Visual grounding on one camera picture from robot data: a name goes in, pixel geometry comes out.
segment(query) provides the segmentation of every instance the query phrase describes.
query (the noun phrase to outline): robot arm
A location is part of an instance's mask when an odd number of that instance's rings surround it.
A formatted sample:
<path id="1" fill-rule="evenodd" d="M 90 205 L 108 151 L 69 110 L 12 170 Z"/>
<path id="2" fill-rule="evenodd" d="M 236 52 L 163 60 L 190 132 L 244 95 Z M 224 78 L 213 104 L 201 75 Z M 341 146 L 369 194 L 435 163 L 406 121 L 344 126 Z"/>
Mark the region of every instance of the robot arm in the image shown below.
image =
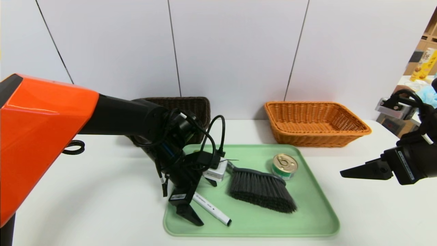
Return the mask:
<path id="1" fill-rule="evenodd" d="M 437 79 L 432 83 L 437 92 Z M 406 93 L 412 99 L 399 95 Z M 410 119 L 419 109 L 421 125 L 418 130 L 402 135 L 395 148 L 366 164 L 341 171 L 345 178 L 390 179 L 392 172 L 401 185 L 414 184 L 420 179 L 437 177 L 437 109 L 425 104 L 410 90 L 400 90 L 390 98 L 382 98 L 376 110 L 398 119 Z"/>
<path id="2" fill-rule="evenodd" d="M 129 136 L 155 162 L 159 176 L 164 173 L 174 183 L 169 201 L 177 213 L 203 225 L 189 204 L 203 171 L 212 165 L 215 148 L 212 154 L 190 155 L 183 148 L 198 131 L 215 144 L 193 115 L 18 74 L 0 83 L 0 108 L 1 227 L 56 158 L 68 153 L 64 149 L 77 134 Z"/>

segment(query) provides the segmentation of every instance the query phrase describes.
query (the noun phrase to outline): brown wicker basket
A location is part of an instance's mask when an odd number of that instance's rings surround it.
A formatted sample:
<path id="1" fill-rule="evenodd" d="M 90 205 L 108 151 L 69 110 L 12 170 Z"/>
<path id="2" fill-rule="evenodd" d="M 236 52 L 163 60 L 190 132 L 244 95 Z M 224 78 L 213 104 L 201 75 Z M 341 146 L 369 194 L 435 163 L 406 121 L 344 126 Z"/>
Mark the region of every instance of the brown wicker basket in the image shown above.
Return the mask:
<path id="1" fill-rule="evenodd" d="M 343 147 L 372 130 L 335 102 L 267 102 L 271 129 L 280 144 Z"/>
<path id="2" fill-rule="evenodd" d="M 161 105 L 169 110 L 178 108 L 183 111 L 191 111 L 201 122 L 204 129 L 207 129 L 211 121 L 211 107 L 206 97 L 154 97 L 144 98 L 149 102 Z M 187 144 L 200 144 L 204 134 L 195 134 Z"/>

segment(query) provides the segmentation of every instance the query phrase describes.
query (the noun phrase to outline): tin can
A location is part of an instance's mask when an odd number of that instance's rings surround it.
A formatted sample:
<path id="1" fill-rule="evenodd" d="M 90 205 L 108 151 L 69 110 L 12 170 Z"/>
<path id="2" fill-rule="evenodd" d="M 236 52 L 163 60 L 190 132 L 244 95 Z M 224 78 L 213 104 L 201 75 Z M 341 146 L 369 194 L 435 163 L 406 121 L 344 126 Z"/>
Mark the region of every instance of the tin can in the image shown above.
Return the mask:
<path id="1" fill-rule="evenodd" d="M 282 179 L 291 179 L 298 170 L 298 163 L 291 156 L 278 154 L 273 157 L 272 173 Z"/>

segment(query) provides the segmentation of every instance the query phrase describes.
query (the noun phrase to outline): green tray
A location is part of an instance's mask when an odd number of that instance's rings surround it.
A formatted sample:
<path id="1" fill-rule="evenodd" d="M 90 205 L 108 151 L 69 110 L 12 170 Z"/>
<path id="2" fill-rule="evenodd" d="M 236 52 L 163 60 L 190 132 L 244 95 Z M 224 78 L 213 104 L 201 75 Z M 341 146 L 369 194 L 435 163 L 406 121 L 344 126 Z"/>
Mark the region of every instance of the green tray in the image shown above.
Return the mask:
<path id="1" fill-rule="evenodd" d="M 185 153 L 200 149 L 199 145 L 188 145 Z M 295 176 L 287 180 L 286 188 L 295 200 L 298 210 L 283 214 L 247 202 L 235 200 L 227 194 L 231 175 L 217 187 L 202 179 L 197 192 L 232 219 L 227 227 L 205 209 L 192 201 L 191 206 L 204 222 L 195 226 L 176 214 L 176 208 L 167 206 L 164 215 L 164 228 L 173 236 L 190 237 L 317 237 L 335 235 L 340 222 L 323 194 L 322 189 L 311 173 L 298 149 L 287 144 L 266 145 L 226 145 L 226 158 L 238 159 L 233 164 L 270 173 L 273 157 L 284 153 L 292 156 L 299 164 Z"/>

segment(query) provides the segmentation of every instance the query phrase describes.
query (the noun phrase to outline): orange robot body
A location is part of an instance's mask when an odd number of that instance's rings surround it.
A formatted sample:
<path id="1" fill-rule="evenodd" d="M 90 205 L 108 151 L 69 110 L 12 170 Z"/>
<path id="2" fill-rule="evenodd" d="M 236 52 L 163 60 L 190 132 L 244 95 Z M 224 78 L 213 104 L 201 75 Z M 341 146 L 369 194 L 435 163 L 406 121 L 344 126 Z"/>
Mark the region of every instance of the orange robot body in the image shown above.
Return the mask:
<path id="1" fill-rule="evenodd" d="M 90 119 L 95 91 L 13 74 L 0 83 L 1 226 Z"/>

